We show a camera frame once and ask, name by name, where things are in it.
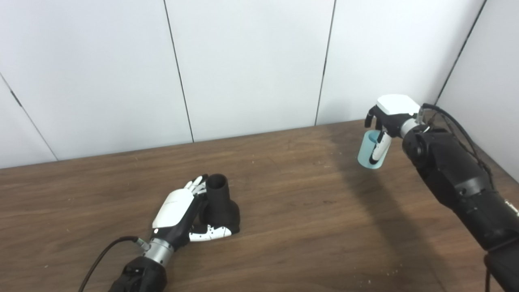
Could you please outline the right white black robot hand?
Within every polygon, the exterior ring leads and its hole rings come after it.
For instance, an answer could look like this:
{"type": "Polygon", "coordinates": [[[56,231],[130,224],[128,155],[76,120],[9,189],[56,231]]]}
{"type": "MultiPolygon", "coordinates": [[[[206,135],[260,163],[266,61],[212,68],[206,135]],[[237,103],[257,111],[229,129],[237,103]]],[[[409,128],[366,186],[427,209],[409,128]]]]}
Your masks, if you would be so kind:
{"type": "Polygon", "coordinates": [[[393,138],[403,139],[409,131],[421,125],[418,118],[420,109],[420,105],[406,95],[388,94],[377,99],[365,118],[365,128],[371,127],[376,118],[375,129],[379,131],[369,157],[370,164],[381,160],[393,138]]]}

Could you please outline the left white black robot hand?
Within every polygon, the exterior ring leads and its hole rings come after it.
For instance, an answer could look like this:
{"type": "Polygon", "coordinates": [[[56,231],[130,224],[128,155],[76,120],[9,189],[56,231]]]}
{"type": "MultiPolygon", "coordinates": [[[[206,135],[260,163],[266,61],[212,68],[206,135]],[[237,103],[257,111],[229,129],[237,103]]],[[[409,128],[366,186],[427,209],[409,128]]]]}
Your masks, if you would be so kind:
{"type": "Polygon", "coordinates": [[[209,207],[206,181],[208,174],[172,191],[152,222],[152,240],[163,240],[174,251],[189,242],[204,242],[229,237],[239,229],[228,223],[209,223],[203,212],[209,207]]]}

